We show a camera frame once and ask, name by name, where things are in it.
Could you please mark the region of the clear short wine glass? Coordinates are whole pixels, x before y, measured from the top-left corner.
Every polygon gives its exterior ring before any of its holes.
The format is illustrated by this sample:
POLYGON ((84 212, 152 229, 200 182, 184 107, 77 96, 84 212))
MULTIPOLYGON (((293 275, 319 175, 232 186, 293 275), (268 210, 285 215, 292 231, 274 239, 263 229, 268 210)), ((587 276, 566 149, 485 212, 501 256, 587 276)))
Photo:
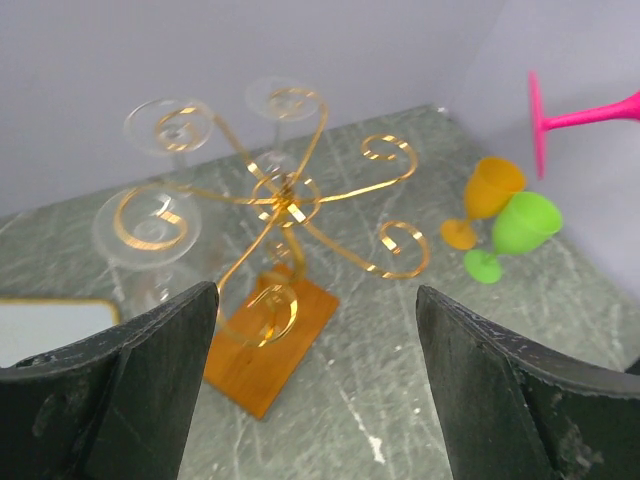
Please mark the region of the clear short wine glass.
POLYGON ((283 129, 314 115, 321 97, 296 79, 268 76, 255 80, 245 91, 250 110, 273 124, 273 141, 256 164, 270 179, 292 173, 298 161, 285 152, 283 129))

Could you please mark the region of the pink plastic wine glass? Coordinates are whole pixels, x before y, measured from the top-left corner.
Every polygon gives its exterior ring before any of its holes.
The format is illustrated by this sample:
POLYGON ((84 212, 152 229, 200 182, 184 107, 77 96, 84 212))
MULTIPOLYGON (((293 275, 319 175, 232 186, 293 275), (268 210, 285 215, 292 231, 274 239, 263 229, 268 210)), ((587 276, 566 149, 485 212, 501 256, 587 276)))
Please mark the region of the pink plastic wine glass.
POLYGON ((546 134, 549 131, 609 120, 639 120, 639 92, 613 104, 548 117, 543 111, 539 81, 534 71, 528 73, 528 99, 536 174, 539 180, 546 174, 546 134))

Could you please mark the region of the green plastic wine glass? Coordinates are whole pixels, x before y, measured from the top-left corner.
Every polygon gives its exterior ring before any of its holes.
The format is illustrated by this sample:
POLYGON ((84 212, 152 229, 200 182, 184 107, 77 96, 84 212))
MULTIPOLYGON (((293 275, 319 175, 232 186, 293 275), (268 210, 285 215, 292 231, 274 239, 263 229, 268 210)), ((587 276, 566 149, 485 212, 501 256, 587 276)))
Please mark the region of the green plastic wine glass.
POLYGON ((563 214, 551 200, 536 192, 519 192, 494 221, 492 249, 468 251, 463 258, 465 270, 479 283, 494 284, 502 277, 500 256, 530 253, 563 225, 563 214))

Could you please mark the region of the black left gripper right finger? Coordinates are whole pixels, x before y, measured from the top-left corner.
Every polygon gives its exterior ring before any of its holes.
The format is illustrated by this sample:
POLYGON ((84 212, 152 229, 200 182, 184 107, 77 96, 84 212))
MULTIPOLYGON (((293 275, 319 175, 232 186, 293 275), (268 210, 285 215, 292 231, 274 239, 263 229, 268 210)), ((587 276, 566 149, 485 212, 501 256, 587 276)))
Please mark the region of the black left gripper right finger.
POLYGON ((454 478, 638 478, 637 364, 580 361, 429 286, 416 320, 454 478))

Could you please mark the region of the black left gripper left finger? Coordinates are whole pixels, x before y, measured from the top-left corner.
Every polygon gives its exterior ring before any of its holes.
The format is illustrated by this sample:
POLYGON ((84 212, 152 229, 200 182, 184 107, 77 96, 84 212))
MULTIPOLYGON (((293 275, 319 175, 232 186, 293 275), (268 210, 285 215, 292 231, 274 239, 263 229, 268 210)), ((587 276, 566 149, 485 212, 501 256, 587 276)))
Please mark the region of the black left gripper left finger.
POLYGON ((218 305, 203 281, 2 369, 2 478, 177 478, 218 305))

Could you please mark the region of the clear tall wine glass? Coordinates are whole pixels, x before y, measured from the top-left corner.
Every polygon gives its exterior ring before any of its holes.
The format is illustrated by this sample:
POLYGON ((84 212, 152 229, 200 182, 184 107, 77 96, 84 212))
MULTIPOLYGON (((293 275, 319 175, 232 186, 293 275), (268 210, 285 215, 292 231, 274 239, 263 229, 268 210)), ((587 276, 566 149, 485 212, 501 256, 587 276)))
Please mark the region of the clear tall wine glass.
POLYGON ((194 179, 186 156, 201 148, 213 129, 213 112, 192 98, 160 98, 136 107, 124 120, 124 133, 138 150, 166 157, 173 171, 166 182, 190 186, 194 179))

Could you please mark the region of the orange plastic wine glass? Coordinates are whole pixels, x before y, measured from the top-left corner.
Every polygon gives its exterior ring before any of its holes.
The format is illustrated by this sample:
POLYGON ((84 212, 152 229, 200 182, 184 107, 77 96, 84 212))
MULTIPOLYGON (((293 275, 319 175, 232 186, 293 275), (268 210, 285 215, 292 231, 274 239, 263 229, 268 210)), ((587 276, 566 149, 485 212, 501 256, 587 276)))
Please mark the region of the orange plastic wine glass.
POLYGON ((501 157, 482 158, 464 189, 464 217, 447 219, 440 226, 444 242, 457 250, 473 248, 477 242, 473 222, 496 216, 526 185, 527 178, 515 163, 501 157))

